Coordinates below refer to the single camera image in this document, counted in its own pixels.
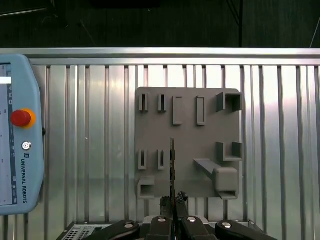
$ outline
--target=cable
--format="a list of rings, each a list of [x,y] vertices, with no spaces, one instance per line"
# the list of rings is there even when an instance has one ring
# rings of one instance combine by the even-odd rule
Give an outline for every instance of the cable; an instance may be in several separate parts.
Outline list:
[[[236,13],[234,12],[233,8],[232,8],[231,5],[230,5],[229,0],[226,0],[226,3],[228,4],[228,6],[229,6],[229,8],[230,8],[230,11],[231,11],[231,13],[232,13],[232,16],[233,16],[236,24],[239,26],[239,18],[238,18],[238,13],[237,13],[237,11],[236,11]]]
[[[311,41],[311,43],[310,43],[310,48],[312,48],[312,44],[314,43],[314,40],[315,40],[317,31],[318,31],[319,23],[320,23],[320,17],[319,17],[319,20],[318,20],[318,24],[316,25],[316,28],[315,28],[315,30],[314,30],[313,38],[312,38],[312,41]]]

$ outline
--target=screw head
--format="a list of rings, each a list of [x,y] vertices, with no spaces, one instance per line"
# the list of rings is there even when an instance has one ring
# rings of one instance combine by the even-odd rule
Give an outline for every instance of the screw head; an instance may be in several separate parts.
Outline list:
[[[193,216],[188,217],[187,219],[190,223],[194,223],[196,219]]]
[[[22,143],[22,149],[28,151],[31,148],[31,142],[25,141]]]
[[[132,225],[131,223],[127,223],[126,225],[124,225],[124,227],[125,227],[126,229],[130,229],[130,228],[133,227],[133,225]]]
[[[231,224],[228,222],[223,222],[222,226],[224,226],[226,229],[230,229],[231,228]]]

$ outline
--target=gray mounting plate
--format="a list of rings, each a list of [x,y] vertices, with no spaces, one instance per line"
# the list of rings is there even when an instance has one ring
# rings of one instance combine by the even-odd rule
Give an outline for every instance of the gray mounting plate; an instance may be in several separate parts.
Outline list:
[[[243,148],[238,90],[140,87],[135,104],[138,198],[170,195],[170,138],[175,141],[176,193],[238,197]]]

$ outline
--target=emergency stop button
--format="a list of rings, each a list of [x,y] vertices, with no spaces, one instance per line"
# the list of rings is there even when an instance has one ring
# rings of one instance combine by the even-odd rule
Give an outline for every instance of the emergency stop button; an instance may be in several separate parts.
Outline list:
[[[25,110],[16,110],[11,114],[11,123],[17,127],[26,127],[31,123],[31,114]]]

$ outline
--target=corrugated metal wall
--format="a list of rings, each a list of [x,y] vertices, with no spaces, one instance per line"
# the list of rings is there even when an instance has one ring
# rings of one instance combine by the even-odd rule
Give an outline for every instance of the corrugated metal wall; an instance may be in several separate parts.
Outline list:
[[[141,64],[148,61],[162,64]],[[279,240],[320,238],[319,67],[306,59],[298,66],[292,59],[165,61],[31,59],[47,130],[44,184],[33,212],[0,216],[0,239],[54,240],[72,221],[160,214],[160,199],[135,196],[134,96],[143,86],[244,93],[239,198],[190,198],[190,215],[250,219]]]

